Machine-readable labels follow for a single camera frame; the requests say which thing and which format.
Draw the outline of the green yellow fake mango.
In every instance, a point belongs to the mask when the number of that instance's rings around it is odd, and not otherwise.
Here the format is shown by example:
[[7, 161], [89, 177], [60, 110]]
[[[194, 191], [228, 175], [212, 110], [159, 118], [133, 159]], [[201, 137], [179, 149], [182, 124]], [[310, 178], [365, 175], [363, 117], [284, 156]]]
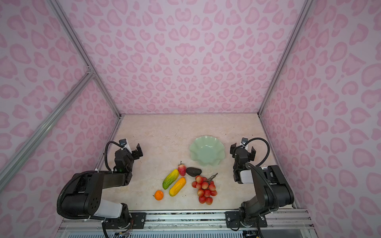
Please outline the green yellow fake mango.
[[164, 190], [167, 190], [169, 186], [177, 180], [179, 176], [179, 171], [174, 169], [163, 181], [162, 187]]

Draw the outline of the small fake orange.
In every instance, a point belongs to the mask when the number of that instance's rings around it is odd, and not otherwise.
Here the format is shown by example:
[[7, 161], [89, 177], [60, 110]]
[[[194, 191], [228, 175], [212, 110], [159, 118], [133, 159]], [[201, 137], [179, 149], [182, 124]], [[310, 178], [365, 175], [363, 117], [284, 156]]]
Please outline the small fake orange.
[[158, 201], [161, 201], [164, 198], [164, 193], [161, 190], [157, 190], [154, 194], [154, 198]]

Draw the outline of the dark fake avocado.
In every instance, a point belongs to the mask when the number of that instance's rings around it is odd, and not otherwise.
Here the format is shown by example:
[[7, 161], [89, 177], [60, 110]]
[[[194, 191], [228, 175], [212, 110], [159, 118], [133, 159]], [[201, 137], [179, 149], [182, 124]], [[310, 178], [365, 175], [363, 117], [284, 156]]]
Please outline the dark fake avocado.
[[188, 167], [186, 168], [186, 173], [191, 177], [197, 177], [201, 175], [202, 170], [194, 167]]

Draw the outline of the red pink fake peach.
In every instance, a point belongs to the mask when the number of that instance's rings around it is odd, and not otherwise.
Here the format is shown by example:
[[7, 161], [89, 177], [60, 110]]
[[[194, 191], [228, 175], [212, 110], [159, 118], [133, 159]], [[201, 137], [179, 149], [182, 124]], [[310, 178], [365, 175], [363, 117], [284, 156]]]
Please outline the red pink fake peach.
[[178, 165], [178, 172], [179, 174], [184, 177], [186, 175], [186, 166], [185, 164], [183, 164], [182, 162], [180, 162], [180, 164]]

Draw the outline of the red fake lychee bunch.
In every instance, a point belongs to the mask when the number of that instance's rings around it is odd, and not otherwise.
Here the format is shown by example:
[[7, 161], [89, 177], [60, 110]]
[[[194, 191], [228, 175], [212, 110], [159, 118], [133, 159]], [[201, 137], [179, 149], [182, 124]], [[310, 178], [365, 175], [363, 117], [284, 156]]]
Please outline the red fake lychee bunch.
[[217, 175], [218, 173], [209, 178], [197, 175], [192, 182], [191, 186], [197, 189], [197, 196], [200, 204], [211, 205], [213, 203], [213, 198], [218, 194], [214, 183], [214, 179]]

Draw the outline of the yellow orange fake mango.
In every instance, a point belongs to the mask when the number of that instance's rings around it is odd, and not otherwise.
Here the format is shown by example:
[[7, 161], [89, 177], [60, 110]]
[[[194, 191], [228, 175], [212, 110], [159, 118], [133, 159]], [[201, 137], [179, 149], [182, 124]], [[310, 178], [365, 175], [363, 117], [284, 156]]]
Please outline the yellow orange fake mango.
[[180, 178], [169, 190], [169, 195], [171, 197], [176, 196], [179, 191], [185, 186], [186, 184], [186, 179], [185, 178]]

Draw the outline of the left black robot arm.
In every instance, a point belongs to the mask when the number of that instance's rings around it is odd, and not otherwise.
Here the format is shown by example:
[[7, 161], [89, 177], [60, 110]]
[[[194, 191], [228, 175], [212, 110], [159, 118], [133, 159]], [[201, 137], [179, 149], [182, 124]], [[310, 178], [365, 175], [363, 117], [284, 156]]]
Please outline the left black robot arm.
[[77, 173], [62, 188], [57, 199], [57, 213], [70, 220], [99, 220], [104, 229], [131, 229], [134, 220], [124, 203], [115, 203], [102, 198], [104, 189], [129, 185], [133, 177], [134, 162], [143, 156], [141, 146], [131, 150], [125, 139], [115, 152], [115, 167], [106, 171], [85, 171]]

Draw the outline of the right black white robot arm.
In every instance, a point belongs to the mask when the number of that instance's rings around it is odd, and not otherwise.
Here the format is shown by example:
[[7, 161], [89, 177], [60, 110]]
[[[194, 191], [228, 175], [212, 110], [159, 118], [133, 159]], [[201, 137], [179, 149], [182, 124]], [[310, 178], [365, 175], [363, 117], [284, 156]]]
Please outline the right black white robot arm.
[[240, 228], [267, 227], [266, 215], [279, 208], [294, 203], [294, 193], [278, 165], [254, 166], [255, 149], [249, 152], [243, 145], [231, 145], [230, 154], [234, 158], [234, 181], [243, 184], [243, 172], [252, 178], [255, 196], [244, 201], [238, 211], [225, 212], [226, 226], [233, 231]]

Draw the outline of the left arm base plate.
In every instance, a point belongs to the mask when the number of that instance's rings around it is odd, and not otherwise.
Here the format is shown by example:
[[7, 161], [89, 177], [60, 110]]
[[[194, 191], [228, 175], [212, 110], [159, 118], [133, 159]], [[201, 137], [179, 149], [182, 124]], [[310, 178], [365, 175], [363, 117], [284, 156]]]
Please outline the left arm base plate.
[[106, 219], [102, 227], [106, 230], [143, 229], [146, 215], [147, 213], [144, 212], [122, 214], [119, 218]]

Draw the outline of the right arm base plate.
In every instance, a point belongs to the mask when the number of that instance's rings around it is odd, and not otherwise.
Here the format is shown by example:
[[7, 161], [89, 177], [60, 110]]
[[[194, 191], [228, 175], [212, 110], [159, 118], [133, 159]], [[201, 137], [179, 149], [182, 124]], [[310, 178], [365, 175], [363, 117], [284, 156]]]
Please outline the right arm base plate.
[[247, 217], [245, 213], [238, 210], [227, 211], [225, 214], [226, 227], [237, 230], [238, 228], [266, 228], [267, 221], [265, 217]]

